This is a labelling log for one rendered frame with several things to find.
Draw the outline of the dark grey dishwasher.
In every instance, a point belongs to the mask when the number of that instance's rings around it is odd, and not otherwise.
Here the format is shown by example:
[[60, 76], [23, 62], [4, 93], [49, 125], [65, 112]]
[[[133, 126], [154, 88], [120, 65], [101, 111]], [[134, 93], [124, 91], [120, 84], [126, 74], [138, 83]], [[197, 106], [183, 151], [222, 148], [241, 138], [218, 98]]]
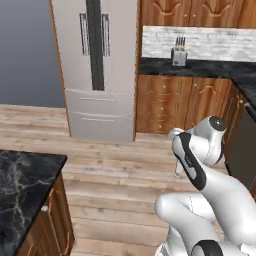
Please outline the dark grey dishwasher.
[[256, 201], [256, 109], [249, 102], [243, 104], [241, 117], [230, 142], [230, 146], [226, 146], [226, 168]]

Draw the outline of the wooden base cupboards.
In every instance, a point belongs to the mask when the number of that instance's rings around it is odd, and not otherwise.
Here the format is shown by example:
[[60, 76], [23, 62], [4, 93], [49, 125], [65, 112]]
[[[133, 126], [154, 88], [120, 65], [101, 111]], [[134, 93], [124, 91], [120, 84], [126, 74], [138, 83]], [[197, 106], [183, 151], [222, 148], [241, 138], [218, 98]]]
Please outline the wooden base cupboards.
[[136, 131], [168, 134], [172, 128], [188, 130], [207, 116], [218, 116], [227, 127], [225, 140], [243, 101], [229, 79], [140, 75]]

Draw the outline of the silver fridge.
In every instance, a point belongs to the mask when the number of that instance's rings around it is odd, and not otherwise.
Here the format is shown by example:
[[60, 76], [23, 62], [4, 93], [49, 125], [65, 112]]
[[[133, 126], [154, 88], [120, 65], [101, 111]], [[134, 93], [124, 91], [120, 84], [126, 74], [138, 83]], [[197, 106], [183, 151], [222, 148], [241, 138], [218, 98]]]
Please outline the silver fridge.
[[50, 0], [70, 135], [134, 140], [138, 0]]

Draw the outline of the grey knife block with knives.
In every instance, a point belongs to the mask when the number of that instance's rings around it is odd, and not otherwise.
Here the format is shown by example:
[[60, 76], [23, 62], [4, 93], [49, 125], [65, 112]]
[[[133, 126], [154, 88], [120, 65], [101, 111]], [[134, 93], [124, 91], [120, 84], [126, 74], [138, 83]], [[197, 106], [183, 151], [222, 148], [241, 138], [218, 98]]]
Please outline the grey knife block with knives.
[[185, 49], [185, 37], [177, 37], [175, 46], [171, 49], [171, 61], [173, 66], [185, 66], [188, 53]]

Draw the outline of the wooden wall cupboards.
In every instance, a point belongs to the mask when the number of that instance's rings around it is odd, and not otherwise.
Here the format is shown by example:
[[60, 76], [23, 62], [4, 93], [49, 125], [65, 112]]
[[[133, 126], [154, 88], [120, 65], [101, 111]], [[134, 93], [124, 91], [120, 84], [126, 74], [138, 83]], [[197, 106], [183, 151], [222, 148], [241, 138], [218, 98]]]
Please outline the wooden wall cupboards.
[[143, 26], [256, 29], [256, 0], [142, 0]]

